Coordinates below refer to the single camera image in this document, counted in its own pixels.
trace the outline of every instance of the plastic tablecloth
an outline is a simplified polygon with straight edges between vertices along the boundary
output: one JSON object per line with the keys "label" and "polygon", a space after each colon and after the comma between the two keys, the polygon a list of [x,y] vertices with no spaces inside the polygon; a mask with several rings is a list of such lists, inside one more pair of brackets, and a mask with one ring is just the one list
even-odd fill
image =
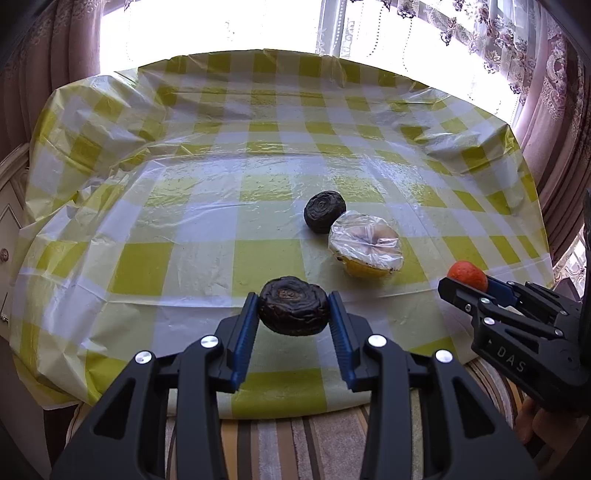
{"label": "plastic tablecloth", "polygon": [[[400,272],[379,282],[344,272],[304,223],[322,190],[391,223]],[[181,56],[59,88],[35,129],[26,203],[10,343],[46,407],[93,404],[136,352],[182,351],[283,275],[339,290],[405,349],[463,362],[469,316],[436,292],[452,263],[552,282],[509,126],[333,57]],[[328,329],[292,338],[261,324],[240,392],[218,399],[222,417],[264,418],[368,396],[341,381]]]}

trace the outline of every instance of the orange foam ball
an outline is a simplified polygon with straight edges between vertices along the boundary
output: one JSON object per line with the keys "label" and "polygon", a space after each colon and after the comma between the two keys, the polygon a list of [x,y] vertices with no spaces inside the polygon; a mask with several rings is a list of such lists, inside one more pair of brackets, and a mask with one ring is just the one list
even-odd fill
{"label": "orange foam ball", "polygon": [[476,265],[466,260],[460,260],[454,263],[449,269],[449,272],[447,272],[447,276],[482,292],[488,290],[486,274]]}

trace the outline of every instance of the plastic-wrapped bread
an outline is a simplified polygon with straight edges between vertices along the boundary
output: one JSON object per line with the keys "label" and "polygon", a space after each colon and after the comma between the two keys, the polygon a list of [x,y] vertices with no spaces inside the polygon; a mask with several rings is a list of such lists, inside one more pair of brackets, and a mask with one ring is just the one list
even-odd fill
{"label": "plastic-wrapped bread", "polygon": [[400,238],[386,220],[348,210],[330,228],[329,249],[354,277],[379,278],[402,268]]}

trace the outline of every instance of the striped chair cushion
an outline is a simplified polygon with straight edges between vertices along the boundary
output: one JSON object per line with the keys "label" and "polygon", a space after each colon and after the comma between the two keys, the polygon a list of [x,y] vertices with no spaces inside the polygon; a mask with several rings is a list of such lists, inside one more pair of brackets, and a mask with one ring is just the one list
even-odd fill
{"label": "striped chair cushion", "polygon": [[[482,359],[465,365],[513,426],[522,391]],[[413,405],[413,471],[422,478],[423,445],[418,392]],[[90,407],[81,405],[67,441]],[[369,406],[313,417],[280,420],[224,420],[222,443],[230,480],[358,480],[365,448]],[[167,480],[176,480],[176,418],[166,427]]]}

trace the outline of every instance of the screw head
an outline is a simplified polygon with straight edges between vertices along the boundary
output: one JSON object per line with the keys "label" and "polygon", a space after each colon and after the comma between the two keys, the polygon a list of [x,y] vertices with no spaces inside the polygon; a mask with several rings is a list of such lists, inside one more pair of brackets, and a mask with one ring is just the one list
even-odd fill
{"label": "screw head", "polygon": [[453,360],[453,355],[451,352],[447,350],[438,350],[435,353],[435,358],[439,360],[442,364],[448,364]]}
{"label": "screw head", "polygon": [[368,343],[371,346],[380,348],[383,347],[384,345],[386,345],[388,341],[386,340],[386,337],[382,336],[382,335],[370,335],[368,337]]}
{"label": "screw head", "polygon": [[147,364],[150,360],[152,360],[152,354],[146,350],[136,353],[135,355],[135,361],[141,365]]}
{"label": "screw head", "polygon": [[220,341],[215,335],[206,335],[201,339],[201,346],[203,348],[213,348],[218,345]]}

